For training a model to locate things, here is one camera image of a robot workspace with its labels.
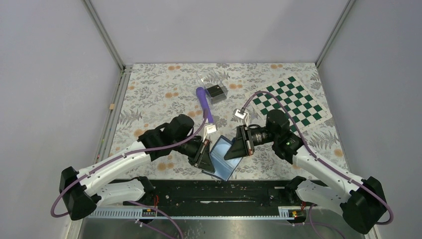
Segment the purple plastic handle tool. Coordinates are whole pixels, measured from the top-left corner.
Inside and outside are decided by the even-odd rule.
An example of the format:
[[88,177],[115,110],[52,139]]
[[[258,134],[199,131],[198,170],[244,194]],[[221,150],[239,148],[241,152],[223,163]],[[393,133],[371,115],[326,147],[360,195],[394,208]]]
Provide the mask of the purple plastic handle tool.
[[208,121],[208,123],[214,124],[214,119],[212,117],[212,113],[210,111],[210,107],[207,101],[207,96],[206,96],[206,92],[205,89],[203,87],[198,87],[196,89],[196,96],[200,102],[200,105],[202,107],[202,110],[204,113],[206,113],[206,119]]

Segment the clear plastic card box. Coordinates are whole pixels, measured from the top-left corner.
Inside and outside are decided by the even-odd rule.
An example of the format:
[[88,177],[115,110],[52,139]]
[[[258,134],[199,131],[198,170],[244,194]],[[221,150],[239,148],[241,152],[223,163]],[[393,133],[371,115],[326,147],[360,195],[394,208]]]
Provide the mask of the clear plastic card box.
[[199,84],[204,88],[206,97],[212,105],[227,99],[227,87],[214,70],[197,73]]

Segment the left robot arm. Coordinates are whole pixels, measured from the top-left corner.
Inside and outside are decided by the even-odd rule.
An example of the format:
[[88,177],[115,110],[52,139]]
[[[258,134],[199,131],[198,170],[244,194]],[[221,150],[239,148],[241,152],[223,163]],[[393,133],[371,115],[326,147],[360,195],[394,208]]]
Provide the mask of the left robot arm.
[[[211,142],[206,130],[209,115],[209,111],[204,111],[202,124],[194,129],[192,118],[180,114],[168,123],[147,130],[115,156],[80,170],[73,167],[64,169],[61,172],[60,195],[53,203],[51,216],[69,216],[77,221],[87,217],[100,205],[125,201],[150,204],[154,200],[154,188],[147,177],[137,176],[122,183],[115,183],[114,180],[122,173],[167,156],[172,151],[186,156],[193,167],[214,173]],[[55,213],[59,200],[67,209],[62,215]]]

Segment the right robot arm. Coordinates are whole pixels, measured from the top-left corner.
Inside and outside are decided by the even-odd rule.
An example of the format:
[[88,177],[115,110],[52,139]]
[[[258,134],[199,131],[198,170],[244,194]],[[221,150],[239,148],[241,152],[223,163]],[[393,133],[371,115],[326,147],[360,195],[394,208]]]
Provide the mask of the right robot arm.
[[369,233],[386,213],[386,198],[379,180],[364,179],[322,160],[290,130],[290,122],[282,110],[269,111],[264,127],[238,126],[224,159],[251,156],[256,146],[266,143],[272,144],[280,159],[308,171],[323,183],[318,185],[304,177],[295,177],[285,186],[288,203],[298,205],[304,201],[329,209],[361,234]]

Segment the green white checkerboard mat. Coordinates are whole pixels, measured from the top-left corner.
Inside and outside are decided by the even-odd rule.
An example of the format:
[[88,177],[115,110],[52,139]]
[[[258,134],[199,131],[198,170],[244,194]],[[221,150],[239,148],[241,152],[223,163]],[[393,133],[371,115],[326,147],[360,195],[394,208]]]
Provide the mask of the green white checkerboard mat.
[[[245,94],[247,99],[256,91],[266,91],[274,95],[288,111],[302,133],[332,117],[329,110],[298,80],[298,77],[285,77],[269,83],[260,90],[248,92]],[[256,95],[249,105],[256,110],[264,121],[270,110],[282,110],[273,97],[262,93]]]

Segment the floral patterned table mat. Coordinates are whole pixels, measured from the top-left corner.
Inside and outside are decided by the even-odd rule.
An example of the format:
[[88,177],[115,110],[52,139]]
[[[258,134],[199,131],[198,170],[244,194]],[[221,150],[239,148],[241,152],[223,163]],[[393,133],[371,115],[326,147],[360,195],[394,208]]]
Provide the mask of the floral patterned table mat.
[[[295,77],[320,104],[329,107],[314,63],[191,63],[191,64],[134,64],[128,80],[124,101],[106,153],[110,157],[130,146],[148,129],[153,129],[179,114],[191,117],[197,128],[203,121],[202,108],[196,88],[202,86],[198,74],[214,70],[228,89],[227,99],[210,106],[218,131],[211,134],[212,143],[221,135],[235,136],[240,125],[234,110],[243,106],[249,94],[270,86],[289,76]],[[302,130],[306,142],[339,167],[348,169],[341,142],[332,116],[319,125]],[[278,159],[270,144],[256,148],[251,157],[243,158],[231,179],[279,180],[295,176],[316,179],[307,171]],[[151,164],[123,173],[122,178],[147,176],[149,179],[212,179],[188,163],[185,156],[172,151]]]

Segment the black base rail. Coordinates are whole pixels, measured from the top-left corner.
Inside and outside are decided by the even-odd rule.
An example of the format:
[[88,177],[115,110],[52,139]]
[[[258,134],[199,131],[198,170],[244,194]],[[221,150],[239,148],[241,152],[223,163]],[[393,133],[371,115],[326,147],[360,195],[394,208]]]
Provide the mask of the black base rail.
[[305,218],[301,210],[315,203],[310,196],[295,194],[288,180],[151,180],[155,187],[141,199],[159,212],[123,202],[121,205],[100,206],[91,218],[162,219],[270,219]]

